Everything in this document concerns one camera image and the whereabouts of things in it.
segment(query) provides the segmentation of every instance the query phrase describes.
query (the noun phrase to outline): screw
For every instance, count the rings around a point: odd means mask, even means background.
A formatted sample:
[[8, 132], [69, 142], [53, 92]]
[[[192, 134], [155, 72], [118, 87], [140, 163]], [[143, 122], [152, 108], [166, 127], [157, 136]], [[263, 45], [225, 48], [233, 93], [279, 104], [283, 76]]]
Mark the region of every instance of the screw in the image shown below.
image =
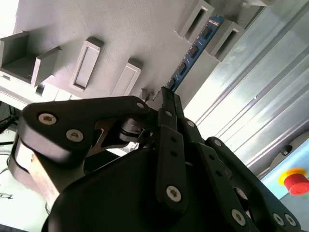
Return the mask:
[[285, 218], [288, 220], [288, 222], [292, 225], [292, 226], [296, 226], [296, 222], [294, 221], [294, 219], [288, 215], [288, 214], [285, 214]]
[[166, 194], [174, 202], [180, 202], [180, 200], [182, 199], [180, 191], [173, 185], [170, 185], [166, 188]]
[[80, 142], [84, 138], [83, 133], [75, 129], [68, 130], [66, 133], [66, 136], [69, 140], [73, 142]]
[[194, 123], [191, 122], [190, 120], [188, 120], [188, 125], [189, 125], [190, 127], [194, 127], [194, 126], [195, 126]]
[[165, 113], [166, 113], [168, 116], [171, 116], [171, 117], [173, 116], [172, 113], [171, 113], [170, 111], [166, 111]]
[[57, 119], [51, 114], [44, 113], [39, 115], [39, 121], [45, 125], [53, 125], [57, 122]]
[[217, 145], [217, 146], [221, 146], [221, 143], [220, 143], [220, 141], [219, 140], [214, 140], [214, 143]]
[[272, 215], [274, 216], [275, 221], [276, 221], [279, 225], [284, 226], [284, 221], [282, 220], [282, 218], [281, 218], [278, 214], [273, 213]]
[[138, 103], [136, 103], [136, 105], [139, 107], [139, 108], [145, 108], [145, 106], [144, 106], [144, 104], [143, 103], [140, 103], [140, 102], [138, 102]]
[[245, 226], [246, 225], [246, 220], [245, 217], [242, 215], [242, 213], [240, 211], [238, 211], [237, 209], [232, 209], [232, 216], [233, 219], [241, 226]]

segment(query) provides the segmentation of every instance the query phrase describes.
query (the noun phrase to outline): corrugated metal sheet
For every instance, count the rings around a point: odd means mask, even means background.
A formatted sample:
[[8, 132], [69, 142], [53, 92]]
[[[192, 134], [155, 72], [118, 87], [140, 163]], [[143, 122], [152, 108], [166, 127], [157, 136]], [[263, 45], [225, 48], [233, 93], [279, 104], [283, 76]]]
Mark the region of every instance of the corrugated metal sheet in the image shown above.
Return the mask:
[[309, 129], [308, 25], [308, 0], [265, 8], [185, 109], [255, 174]]

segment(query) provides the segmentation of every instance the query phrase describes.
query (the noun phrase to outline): red button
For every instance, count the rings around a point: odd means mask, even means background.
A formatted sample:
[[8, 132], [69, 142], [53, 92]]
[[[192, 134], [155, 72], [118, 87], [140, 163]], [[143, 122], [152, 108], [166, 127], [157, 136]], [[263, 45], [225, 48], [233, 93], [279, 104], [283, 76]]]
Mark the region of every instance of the red button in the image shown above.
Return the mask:
[[309, 180], [302, 174], [293, 174], [284, 180], [284, 185], [292, 195], [303, 195], [309, 191]]

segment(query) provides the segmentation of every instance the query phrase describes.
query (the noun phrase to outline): emergency stop button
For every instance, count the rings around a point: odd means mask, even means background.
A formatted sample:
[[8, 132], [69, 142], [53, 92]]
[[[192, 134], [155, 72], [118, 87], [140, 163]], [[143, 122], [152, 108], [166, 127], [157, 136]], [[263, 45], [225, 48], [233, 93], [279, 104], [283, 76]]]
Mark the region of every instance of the emergency stop button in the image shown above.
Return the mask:
[[309, 180], [302, 168], [293, 168], [282, 173], [279, 183], [285, 185], [291, 195], [303, 195], [309, 192]]
[[309, 180], [302, 174], [293, 174], [284, 180], [284, 185], [292, 195], [303, 195], [309, 191]]

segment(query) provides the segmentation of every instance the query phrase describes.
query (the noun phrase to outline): circuit board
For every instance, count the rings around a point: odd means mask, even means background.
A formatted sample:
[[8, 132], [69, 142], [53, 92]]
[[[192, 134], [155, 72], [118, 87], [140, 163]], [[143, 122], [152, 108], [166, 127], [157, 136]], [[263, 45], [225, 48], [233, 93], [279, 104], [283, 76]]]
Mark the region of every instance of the circuit board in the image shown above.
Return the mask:
[[189, 73], [190, 69], [193, 67], [194, 63], [197, 61], [198, 57], [202, 54], [203, 50], [212, 39], [213, 35], [223, 23], [223, 20], [224, 18], [220, 15], [212, 15], [209, 18], [205, 27], [195, 39], [173, 76], [170, 78], [166, 88], [172, 90], [172, 92], [176, 91], [183, 79]]

